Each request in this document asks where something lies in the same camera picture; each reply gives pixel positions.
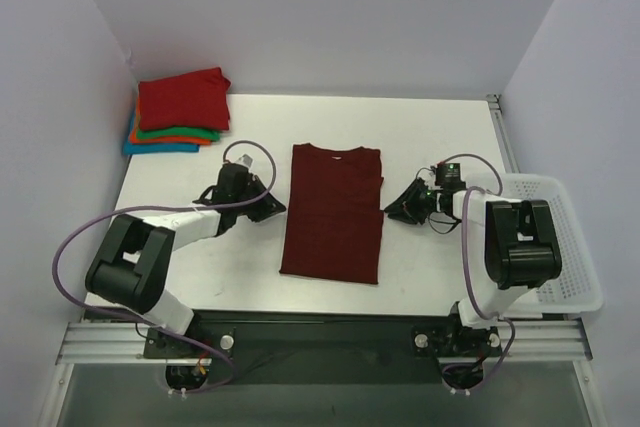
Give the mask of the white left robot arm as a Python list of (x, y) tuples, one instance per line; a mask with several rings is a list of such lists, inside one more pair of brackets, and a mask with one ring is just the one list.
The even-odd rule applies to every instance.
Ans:
[(191, 358), (200, 351), (203, 336), (193, 309), (166, 288), (173, 252), (224, 235), (240, 217), (259, 223), (285, 211), (247, 162), (226, 163), (217, 183), (184, 212), (116, 216), (89, 267), (85, 287), (169, 331), (169, 350), (179, 358)]

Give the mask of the dark red t-shirt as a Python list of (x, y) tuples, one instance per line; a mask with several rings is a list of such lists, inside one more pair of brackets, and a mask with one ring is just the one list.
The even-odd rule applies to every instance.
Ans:
[(376, 285), (383, 181), (378, 149), (295, 145), (280, 273)]

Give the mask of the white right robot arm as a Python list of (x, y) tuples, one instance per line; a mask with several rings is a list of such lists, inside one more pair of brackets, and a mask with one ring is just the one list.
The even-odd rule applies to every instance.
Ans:
[(416, 175), (384, 209), (393, 220), (427, 224), (440, 235), (460, 230), (466, 297), (453, 306), (460, 320), (442, 333), (444, 346), (455, 355), (476, 347), (476, 328), (504, 321), (518, 299), (556, 279), (562, 270), (549, 203), (506, 197), (503, 179), (493, 166), (489, 170), (497, 191), (474, 185), (462, 177), (461, 157), (429, 167), (431, 183)]

